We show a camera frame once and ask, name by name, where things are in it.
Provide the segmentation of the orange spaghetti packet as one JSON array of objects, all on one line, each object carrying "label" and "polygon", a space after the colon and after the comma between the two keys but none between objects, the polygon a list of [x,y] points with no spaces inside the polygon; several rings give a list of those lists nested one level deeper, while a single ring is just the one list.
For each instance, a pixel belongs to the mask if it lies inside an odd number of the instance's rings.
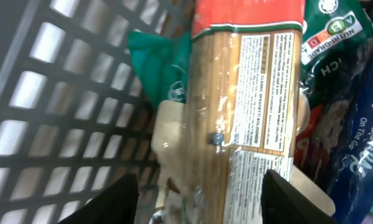
[{"label": "orange spaghetti packet", "polygon": [[265,173],[290,180],[304,10],[304,0],[195,3],[184,223],[261,223]]}]

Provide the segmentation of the green Nescafe 3-in-1 bag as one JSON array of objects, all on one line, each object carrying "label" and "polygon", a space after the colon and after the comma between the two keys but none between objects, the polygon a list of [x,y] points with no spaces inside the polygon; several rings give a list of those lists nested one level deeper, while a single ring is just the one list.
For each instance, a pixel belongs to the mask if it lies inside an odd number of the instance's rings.
[{"label": "green Nescafe 3-in-1 bag", "polygon": [[[307,87],[311,106],[324,102],[347,54],[371,37],[372,22],[357,1],[305,1],[298,86]],[[191,31],[176,39],[131,32],[128,47],[154,104],[186,103]]]}]

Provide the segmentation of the beige brown snack pouch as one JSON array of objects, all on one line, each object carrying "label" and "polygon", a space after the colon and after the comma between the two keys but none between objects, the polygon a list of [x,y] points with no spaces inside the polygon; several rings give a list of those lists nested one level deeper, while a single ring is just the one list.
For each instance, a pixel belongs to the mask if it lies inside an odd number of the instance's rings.
[{"label": "beige brown snack pouch", "polygon": [[[164,100],[159,103],[151,148],[160,165],[159,196],[150,223],[182,224],[181,131],[184,104]],[[292,169],[291,185],[325,214],[332,216],[335,205],[298,167]]]}]

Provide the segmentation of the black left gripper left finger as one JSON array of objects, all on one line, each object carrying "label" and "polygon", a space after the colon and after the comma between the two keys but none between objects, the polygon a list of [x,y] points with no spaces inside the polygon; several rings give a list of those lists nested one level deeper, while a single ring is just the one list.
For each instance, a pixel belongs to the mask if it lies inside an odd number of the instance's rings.
[{"label": "black left gripper left finger", "polygon": [[137,177],[127,173],[58,224],[133,224],[138,198]]}]

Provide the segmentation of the Kleenex tissue multipack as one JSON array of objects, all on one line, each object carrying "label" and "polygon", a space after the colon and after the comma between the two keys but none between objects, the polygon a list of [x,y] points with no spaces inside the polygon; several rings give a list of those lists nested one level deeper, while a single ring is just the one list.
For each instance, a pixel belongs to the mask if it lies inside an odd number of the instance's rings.
[{"label": "Kleenex tissue multipack", "polygon": [[373,207],[373,53],[331,156],[324,187],[338,223],[361,223]]}]

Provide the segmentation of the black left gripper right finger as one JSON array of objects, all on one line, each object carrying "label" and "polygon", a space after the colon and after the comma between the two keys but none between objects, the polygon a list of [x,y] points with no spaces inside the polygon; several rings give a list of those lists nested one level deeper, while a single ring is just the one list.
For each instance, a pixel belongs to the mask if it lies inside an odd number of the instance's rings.
[{"label": "black left gripper right finger", "polygon": [[336,224],[278,172],[269,169],[260,200],[263,224]]}]

